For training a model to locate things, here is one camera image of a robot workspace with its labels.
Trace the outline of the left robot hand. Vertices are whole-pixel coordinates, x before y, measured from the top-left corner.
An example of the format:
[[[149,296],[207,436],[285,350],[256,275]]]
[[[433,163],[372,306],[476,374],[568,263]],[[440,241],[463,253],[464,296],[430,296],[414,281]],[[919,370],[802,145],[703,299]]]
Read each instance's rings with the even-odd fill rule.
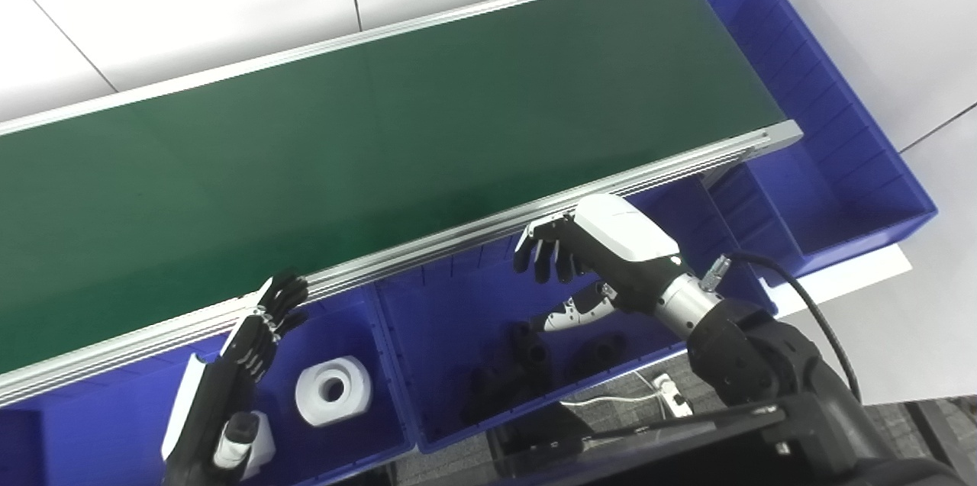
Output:
[[[278,346],[307,320],[306,278],[279,272],[251,294],[219,354],[192,355],[182,373],[161,445],[164,485],[237,485],[247,475],[261,419],[257,385]]]

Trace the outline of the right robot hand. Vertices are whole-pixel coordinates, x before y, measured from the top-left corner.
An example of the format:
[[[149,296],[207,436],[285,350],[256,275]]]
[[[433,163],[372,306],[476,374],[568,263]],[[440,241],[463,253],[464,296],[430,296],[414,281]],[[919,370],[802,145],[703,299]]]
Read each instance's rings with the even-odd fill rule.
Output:
[[[540,284],[552,275],[562,283],[589,272],[598,277],[531,318],[537,332],[588,325],[617,310],[657,316],[667,325],[685,322],[674,297],[688,284],[690,271],[678,243],[620,196],[587,196],[572,211],[530,222],[513,267],[519,273],[533,269]]]

